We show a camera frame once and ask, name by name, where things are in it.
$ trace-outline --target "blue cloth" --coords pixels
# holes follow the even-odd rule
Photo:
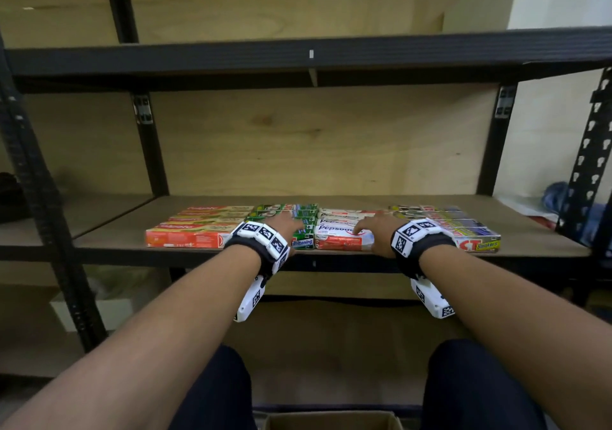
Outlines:
[[[567,192],[567,182],[555,182],[546,187],[542,196],[542,205],[550,212],[559,214],[563,205],[563,198]],[[601,203],[593,203],[589,217],[587,218],[585,228],[583,229],[580,243],[590,247],[595,239],[597,228],[603,216],[605,205]]]

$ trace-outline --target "forearm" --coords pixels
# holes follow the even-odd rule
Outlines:
[[[515,274],[447,245],[420,266],[476,337],[566,428],[612,421],[612,327]]]
[[[235,245],[189,272],[22,407],[7,428],[167,428],[259,269]]]

